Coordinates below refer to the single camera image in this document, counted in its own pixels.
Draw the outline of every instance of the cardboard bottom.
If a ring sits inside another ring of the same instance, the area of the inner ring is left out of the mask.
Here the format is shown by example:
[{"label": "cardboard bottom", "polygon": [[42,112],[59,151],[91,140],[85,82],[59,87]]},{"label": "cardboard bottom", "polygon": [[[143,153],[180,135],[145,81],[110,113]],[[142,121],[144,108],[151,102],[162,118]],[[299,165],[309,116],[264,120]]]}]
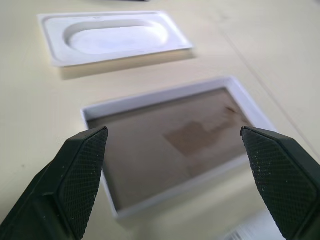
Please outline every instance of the cardboard bottom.
[{"label": "cardboard bottom", "polygon": [[226,89],[88,122],[107,126],[105,164],[117,211],[213,170],[246,153],[251,126]]}]

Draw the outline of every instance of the white tray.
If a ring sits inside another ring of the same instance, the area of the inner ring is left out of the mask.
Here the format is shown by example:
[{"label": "white tray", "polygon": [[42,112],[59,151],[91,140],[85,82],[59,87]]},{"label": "white tray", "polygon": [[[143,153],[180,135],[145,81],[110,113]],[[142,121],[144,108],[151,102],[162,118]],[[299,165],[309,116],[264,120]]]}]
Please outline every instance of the white tray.
[{"label": "white tray", "polygon": [[285,240],[268,210],[251,217],[220,240]]},{"label": "white tray", "polygon": [[[256,128],[261,128],[269,131],[276,132],[276,128],[265,116],[265,114],[256,105],[255,101],[251,98],[248,92],[240,84],[240,82],[232,76],[218,77],[205,81],[199,81],[191,84],[177,86],[173,88],[163,89],[160,91],[145,93],[136,96],[129,96],[120,99],[109,100],[85,107],[81,110],[83,120],[89,129],[88,121],[103,118],[106,116],[112,116],[115,114],[125,113],[128,111],[145,108],[152,105],[157,105],[173,100],[182,99],[197,94],[202,94],[218,89],[226,89],[232,96],[233,100],[240,107],[241,111],[249,122]],[[105,192],[109,198],[111,204],[111,210],[115,218],[125,218],[136,214],[144,209],[161,203],[167,199],[170,199],[184,191],[190,190],[195,186],[205,183],[208,180],[218,178],[219,176],[227,173],[228,171],[235,169],[243,164],[248,164],[249,159],[247,154],[241,155],[224,165],[221,165],[213,170],[204,173],[198,177],[193,178],[185,183],[182,183],[176,187],[173,187],[163,193],[153,196],[141,203],[138,203],[132,207],[124,210],[117,211],[114,200],[111,196],[111,192],[107,183],[107,178],[104,171],[102,171],[101,181],[105,188]]]},{"label": "white tray", "polygon": [[57,67],[192,47],[161,11],[40,14],[38,20]]}]

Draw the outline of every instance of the shallow white tray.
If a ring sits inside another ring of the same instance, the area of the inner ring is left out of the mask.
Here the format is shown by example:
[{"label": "shallow white tray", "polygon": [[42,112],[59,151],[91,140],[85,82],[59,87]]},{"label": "shallow white tray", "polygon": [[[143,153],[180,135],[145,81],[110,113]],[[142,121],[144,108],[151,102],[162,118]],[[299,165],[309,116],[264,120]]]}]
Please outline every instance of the shallow white tray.
[{"label": "shallow white tray", "polygon": [[273,217],[264,210],[219,240],[285,240]]},{"label": "shallow white tray", "polygon": [[[90,120],[106,116],[112,116],[115,114],[124,113],[127,111],[132,111],[160,103],[165,103],[172,100],[177,100],[201,93],[206,93],[217,89],[226,89],[230,93],[230,95],[237,103],[237,105],[240,107],[245,117],[254,127],[274,132],[277,131],[274,125],[260,110],[260,108],[250,97],[250,95],[240,84],[240,82],[232,76],[209,79],[205,81],[168,88],[137,96],[129,96],[121,99],[115,99],[98,104],[93,104],[82,109],[81,114],[85,124],[87,125],[87,128],[89,129],[88,121]],[[247,154],[241,155],[235,158],[234,160],[231,160],[217,168],[214,168],[213,170],[207,173],[204,173],[163,193],[153,196],[141,203],[138,203],[132,207],[120,211],[116,210],[114,200],[111,196],[104,171],[102,171],[101,181],[109,198],[109,202],[111,204],[111,209],[114,217],[124,218],[133,215],[141,210],[144,210],[150,206],[156,205],[164,200],[172,198],[177,194],[183,193],[184,191],[190,190],[191,188],[199,184],[202,184],[208,180],[217,178],[225,174],[227,171],[235,169],[243,164],[247,164],[248,162],[249,159]]]},{"label": "shallow white tray", "polygon": [[57,67],[192,47],[161,11],[39,14],[38,20]]}]

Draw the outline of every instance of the white object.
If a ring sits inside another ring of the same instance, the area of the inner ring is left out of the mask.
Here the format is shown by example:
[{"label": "white object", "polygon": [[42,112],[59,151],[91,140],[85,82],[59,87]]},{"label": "white object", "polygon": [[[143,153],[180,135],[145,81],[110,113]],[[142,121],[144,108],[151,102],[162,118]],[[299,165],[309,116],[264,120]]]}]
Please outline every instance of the white object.
[{"label": "white object", "polygon": [[[276,128],[274,127],[274,125],[269,121],[269,119],[264,115],[264,113],[256,105],[254,100],[250,97],[250,95],[247,93],[244,87],[240,84],[240,82],[232,76],[200,81],[193,84],[173,87],[173,88],[155,91],[147,94],[124,97],[116,100],[110,100],[110,101],[94,104],[82,109],[81,114],[88,128],[87,121],[90,121],[90,120],[111,116],[114,114],[119,114],[122,112],[131,111],[131,110],[135,110],[135,109],[139,109],[139,108],[143,108],[143,107],[147,107],[155,104],[160,104],[160,103],[164,103],[172,100],[177,100],[180,98],[185,98],[192,95],[210,92],[213,90],[223,89],[223,88],[226,88],[227,91],[231,94],[233,99],[241,108],[243,114],[246,116],[246,118],[251,122],[251,124],[254,127],[276,132]],[[217,176],[220,176],[221,174],[224,174],[231,169],[237,168],[247,163],[248,161],[249,161],[248,156],[244,154],[205,174],[195,177],[181,185],[173,187],[163,193],[160,193],[141,203],[138,203],[135,206],[126,208],[121,211],[117,211],[115,208],[113,199],[111,197],[111,194],[108,188],[107,180],[104,174],[101,175],[101,181],[105,188],[106,194],[109,198],[109,202],[111,204],[111,209],[114,217],[123,218],[123,217],[130,216],[132,214],[135,214],[147,207],[160,203],[186,190],[189,190],[190,188],[198,184],[201,184]]]},{"label": "white object", "polygon": [[238,226],[221,240],[285,240],[268,210]]},{"label": "white object", "polygon": [[40,14],[38,20],[57,67],[192,47],[161,11]]}]

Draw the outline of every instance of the stain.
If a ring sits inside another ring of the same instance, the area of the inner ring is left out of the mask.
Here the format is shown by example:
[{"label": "stain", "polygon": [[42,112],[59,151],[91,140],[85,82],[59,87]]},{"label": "stain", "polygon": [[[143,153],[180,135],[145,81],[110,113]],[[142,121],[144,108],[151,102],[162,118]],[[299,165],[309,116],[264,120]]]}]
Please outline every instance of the stain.
[{"label": "stain", "polygon": [[192,121],[178,130],[165,134],[164,138],[184,156],[196,154],[204,148],[213,146],[220,140],[225,130],[236,124],[235,111],[232,110],[226,107],[220,113],[222,120],[210,131],[207,131],[201,122]]},{"label": "stain", "polygon": [[237,113],[236,110],[234,110],[232,107],[230,106],[226,106],[225,109],[227,109],[228,111],[232,112],[232,113]]}]

